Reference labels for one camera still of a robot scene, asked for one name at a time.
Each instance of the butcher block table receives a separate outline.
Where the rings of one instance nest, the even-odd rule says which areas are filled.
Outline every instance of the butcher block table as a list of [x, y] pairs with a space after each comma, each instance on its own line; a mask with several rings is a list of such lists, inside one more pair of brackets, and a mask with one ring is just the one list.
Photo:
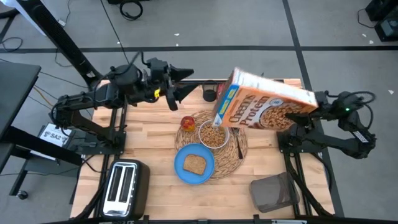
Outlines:
[[[300, 79], [283, 81], [301, 86]], [[178, 105], [178, 111], [170, 111], [165, 98], [152, 104], [139, 103], [138, 107], [128, 107], [126, 148], [121, 159], [136, 159], [150, 168], [145, 215], [149, 215], [150, 220], [252, 219], [254, 214], [259, 214], [260, 218], [293, 218], [291, 206], [268, 213], [259, 212], [254, 208], [249, 192], [249, 184], [253, 180], [286, 171], [274, 131], [245, 129], [249, 147], [247, 156], [228, 177], [188, 185], [176, 176], [174, 157], [177, 150], [174, 144], [181, 119], [200, 110], [212, 110], [214, 104], [203, 100], [199, 86]], [[98, 108], [93, 121], [107, 126], [110, 117], [111, 110]], [[301, 154], [301, 160], [307, 187], [327, 211], [334, 213], [322, 163], [310, 154]], [[101, 170], [102, 162], [102, 155], [89, 161], [96, 170]], [[77, 216], [88, 204], [99, 181], [99, 173], [87, 165], [81, 168], [71, 217]], [[300, 211], [304, 214], [302, 199]]]

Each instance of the woven placemat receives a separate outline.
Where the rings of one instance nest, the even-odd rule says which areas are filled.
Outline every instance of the woven placemat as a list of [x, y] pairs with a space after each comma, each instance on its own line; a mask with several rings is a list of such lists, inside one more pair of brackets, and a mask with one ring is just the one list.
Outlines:
[[[212, 111], [199, 111], [192, 115], [195, 119], [195, 131], [187, 132], [181, 130], [177, 131], [175, 137], [175, 149], [178, 151], [183, 146], [191, 143], [200, 143], [199, 127], [203, 122], [213, 119]], [[238, 141], [241, 147], [243, 159], [238, 156], [238, 143], [235, 134], [229, 128], [229, 140], [225, 146], [220, 149], [210, 149], [215, 158], [215, 171], [210, 177], [210, 180], [222, 179], [231, 175], [242, 163], [248, 152], [248, 141], [242, 129], [239, 129]]]

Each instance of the cereal box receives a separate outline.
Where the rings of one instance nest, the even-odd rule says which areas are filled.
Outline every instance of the cereal box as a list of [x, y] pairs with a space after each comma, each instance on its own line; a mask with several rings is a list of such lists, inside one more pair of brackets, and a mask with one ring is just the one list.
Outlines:
[[294, 123], [285, 114], [317, 107], [311, 91], [235, 68], [217, 99], [213, 125], [283, 131]]

